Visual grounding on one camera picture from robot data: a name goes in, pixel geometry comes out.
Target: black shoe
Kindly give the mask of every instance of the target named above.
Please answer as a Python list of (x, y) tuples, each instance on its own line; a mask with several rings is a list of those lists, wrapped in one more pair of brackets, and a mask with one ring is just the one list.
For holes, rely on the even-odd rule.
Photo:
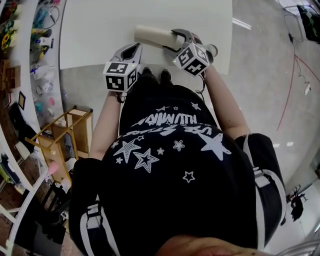
[(142, 74), (143, 73), (149, 73), (149, 74), (152, 74), (152, 70), (150, 67), (146, 66), (143, 70), (142, 70)]
[(171, 77), (171, 73), (169, 72), (168, 69), (164, 69), (162, 72), (161, 72), (161, 81), (162, 82), (165, 82), (165, 81), (170, 81), (172, 82), (172, 77)]

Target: pink object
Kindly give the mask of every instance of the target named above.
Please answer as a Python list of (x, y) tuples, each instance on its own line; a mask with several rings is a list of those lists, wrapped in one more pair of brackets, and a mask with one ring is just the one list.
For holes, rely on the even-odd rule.
[(52, 97), (50, 97), (50, 98), (49, 98), (49, 104), (50, 104), (51, 106), (54, 106), (54, 105), (55, 105), (55, 99), (52, 98)]
[(59, 165), (55, 161), (52, 161), (48, 168), (48, 176), (54, 174), (58, 169)]

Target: gray floor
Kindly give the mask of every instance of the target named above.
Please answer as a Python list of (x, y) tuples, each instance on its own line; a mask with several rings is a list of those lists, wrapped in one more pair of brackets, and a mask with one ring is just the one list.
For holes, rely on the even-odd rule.
[[(301, 72), (312, 88), (305, 96), (303, 80), (298, 77), (299, 69), (295, 65), (291, 95), (277, 131), (289, 92), (295, 52), (289, 41), (284, 12), (274, 0), (233, 0), (233, 17), (251, 25), (252, 30), (233, 25), (229, 75), (222, 78), (236, 98), (251, 131), (265, 134), (274, 144), (279, 144), (275, 151), (287, 183), (317, 136), (320, 83), (300, 64)], [(295, 20), (290, 16), (287, 20), (289, 27), (298, 32)], [(296, 54), (320, 76), (320, 47), (308, 41), (295, 46)], [(103, 65), (97, 65), (61, 71), (68, 102), (93, 108), (94, 125), (107, 95), (103, 68)], [(155, 73), (161, 68), (152, 66)], [(200, 88), (200, 78), (190, 78), (174, 67), (170, 71), (175, 84), (192, 90)], [(210, 107), (207, 92), (205, 100)], [(293, 146), (287, 146), (288, 142), (293, 142)]]

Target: white table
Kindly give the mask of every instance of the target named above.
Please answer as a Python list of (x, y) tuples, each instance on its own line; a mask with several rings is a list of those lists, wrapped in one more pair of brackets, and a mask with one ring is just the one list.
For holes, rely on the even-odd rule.
[[(136, 25), (185, 29), (214, 44), (218, 72), (229, 71), (232, 0), (67, 0), (60, 38), (60, 68), (104, 64), (134, 43)], [(141, 63), (173, 65), (163, 50), (143, 45)]]

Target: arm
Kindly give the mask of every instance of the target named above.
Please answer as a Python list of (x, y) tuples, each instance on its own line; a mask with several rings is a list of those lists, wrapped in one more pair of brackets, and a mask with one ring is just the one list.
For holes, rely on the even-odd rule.
[(236, 139), (250, 133), (244, 115), (225, 82), (213, 66), (206, 71), (206, 86), (221, 129)]
[(102, 160), (107, 149), (118, 137), (118, 127), (121, 104), (115, 92), (110, 91), (106, 96), (101, 114), (96, 123), (89, 157)]

